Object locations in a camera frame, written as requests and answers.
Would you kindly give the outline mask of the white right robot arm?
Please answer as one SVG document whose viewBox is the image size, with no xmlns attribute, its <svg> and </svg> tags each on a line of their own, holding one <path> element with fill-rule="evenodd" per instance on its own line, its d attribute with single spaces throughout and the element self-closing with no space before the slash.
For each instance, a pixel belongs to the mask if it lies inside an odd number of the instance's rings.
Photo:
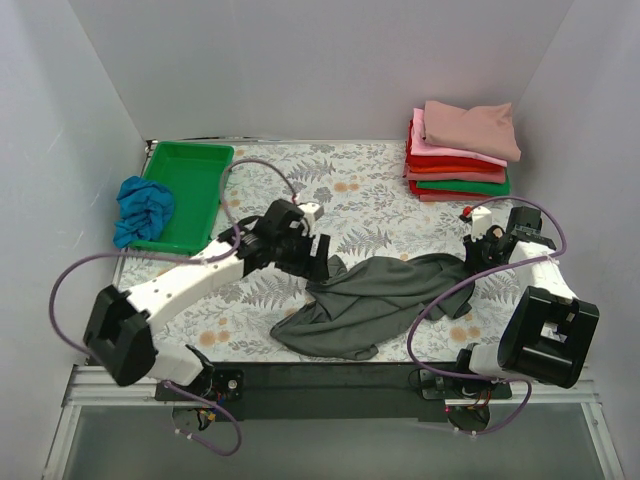
<svg viewBox="0 0 640 480">
<path fill-rule="evenodd" d="M 542 235 L 541 212 L 514 207 L 504 228 L 493 222 L 485 207 L 467 207 L 460 218 L 471 225 L 471 233 L 463 238 L 466 269 L 476 274 L 512 265 L 521 297 L 497 343 L 472 343 L 459 352 L 452 373 L 454 389 L 475 397 L 486 389 L 489 377 L 573 387 L 600 313 L 566 284 L 552 257 L 555 243 Z"/>
</svg>

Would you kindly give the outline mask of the dark grey t shirt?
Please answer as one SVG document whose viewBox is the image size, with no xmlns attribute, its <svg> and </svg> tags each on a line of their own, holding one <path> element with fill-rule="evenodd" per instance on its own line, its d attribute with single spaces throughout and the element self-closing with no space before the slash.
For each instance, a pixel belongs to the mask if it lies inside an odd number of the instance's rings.
<svg viewBox="0 0 640 480">
<path fill-rule="evenodd" d="M 334 255 L 329 278 L 309 281 L 312 301 L 278 322 L 270 336 L 310 357 L 369 360 L 406 332 L 435 298 L 468 277 L 464 262 L 430 253 L 403 261 L 374 256 L 351 268 Z"/>
</svg>

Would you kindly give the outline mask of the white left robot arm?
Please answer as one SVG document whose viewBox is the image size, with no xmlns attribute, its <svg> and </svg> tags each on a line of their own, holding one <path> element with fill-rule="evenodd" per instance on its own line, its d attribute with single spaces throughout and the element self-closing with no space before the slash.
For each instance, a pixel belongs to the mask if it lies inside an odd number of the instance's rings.
<svg viewBox="0 0 640 480">
<path fill-rule="evenodd" d="M 315 235 L 324 209 L 279 199 L 262 216 L 241 220 L 197 255 L 126 291 L 96 297 L 84 344 L 121 387 L 144 377 L 177 385 L 193 400 L 212 399 L 213 363 L 196 347 L 155 340 L 179 313 L 219 288 L 268 266 L 313 282 L 328 278 L 329 236 Z"/>
</svg>

